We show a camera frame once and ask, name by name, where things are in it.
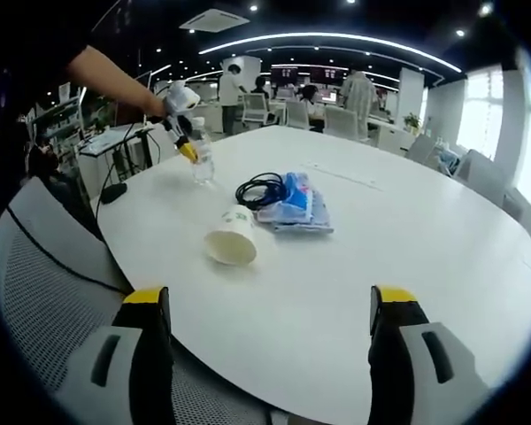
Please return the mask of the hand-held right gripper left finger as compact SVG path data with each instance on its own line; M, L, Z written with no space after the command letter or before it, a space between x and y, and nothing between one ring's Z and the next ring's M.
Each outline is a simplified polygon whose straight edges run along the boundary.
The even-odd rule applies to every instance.
M136 290L67 363L57 402L77 424L174 424L168 288Z

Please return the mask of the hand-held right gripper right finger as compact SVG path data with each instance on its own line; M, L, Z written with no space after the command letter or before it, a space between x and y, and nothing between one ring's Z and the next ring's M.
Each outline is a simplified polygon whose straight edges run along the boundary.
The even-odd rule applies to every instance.
M370 424L470 424L489 388L471 351L413 294L371 288Z

